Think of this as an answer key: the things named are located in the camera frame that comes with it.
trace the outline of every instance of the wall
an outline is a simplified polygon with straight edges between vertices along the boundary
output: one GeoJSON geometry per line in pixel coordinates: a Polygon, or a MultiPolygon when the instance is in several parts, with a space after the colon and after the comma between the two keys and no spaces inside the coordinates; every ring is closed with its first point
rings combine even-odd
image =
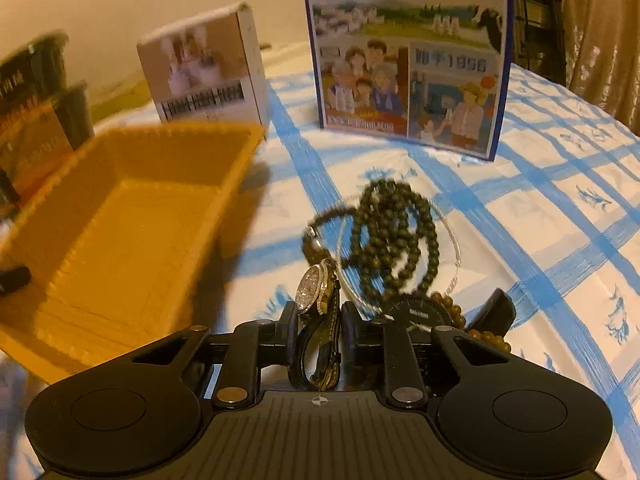
{"type": "Polygon", "coordinates": [[[304,0],[0,0],[0,59],[48,30],[70,37],[70,82],[103,89],[140,69],[137,40],[159,25],[237,1],[254,8],[260,42],[307,38],[304,0]]]}

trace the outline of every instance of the white box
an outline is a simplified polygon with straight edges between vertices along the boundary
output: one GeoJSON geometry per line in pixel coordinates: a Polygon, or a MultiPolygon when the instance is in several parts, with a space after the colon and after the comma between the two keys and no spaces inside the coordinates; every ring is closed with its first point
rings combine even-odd
{"type": "Polygon", "coordinates": [[[138,43],[162,121],[259,123],[269,127],[254,16],[241,3],[158,28],[138,43]]]}

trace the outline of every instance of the yellow basket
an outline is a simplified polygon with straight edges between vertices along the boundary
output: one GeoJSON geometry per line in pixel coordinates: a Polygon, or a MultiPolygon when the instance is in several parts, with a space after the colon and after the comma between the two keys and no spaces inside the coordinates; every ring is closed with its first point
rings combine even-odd
{"type": "Polygon", "coordinates": [[[47,383],[188,326],[190,292],[259,126],[170,123],[89,140],[0,247],[26,265],[0,299],[0,348],[47,383]]]}

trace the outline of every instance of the silver rivet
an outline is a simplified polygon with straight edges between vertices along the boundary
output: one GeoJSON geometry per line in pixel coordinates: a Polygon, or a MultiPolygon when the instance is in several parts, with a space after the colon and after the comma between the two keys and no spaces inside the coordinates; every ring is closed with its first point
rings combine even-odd
{"type": "Polygon", "coordinates": [[[399,402],[418,402],[422,399],[422,392],[418,388],[402,386],[402,388],[393,390],[391,396],[399,402]]]}
{"type": "Polygon", "coordinates": [[[216,394],[216,397],[222,402],[240,402],[241,400],[245,400],[248,395],[244,388],[229,386],[228,388],[222,388],[216,394]]]}

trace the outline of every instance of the curtain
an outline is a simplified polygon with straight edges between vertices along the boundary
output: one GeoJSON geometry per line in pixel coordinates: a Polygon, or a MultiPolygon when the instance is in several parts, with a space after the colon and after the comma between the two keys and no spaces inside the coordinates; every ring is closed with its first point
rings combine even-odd
{"type": "Polygon", "coordinates": [[[640,136],[640,0],[562,0],[567,87],[640,136]]]}

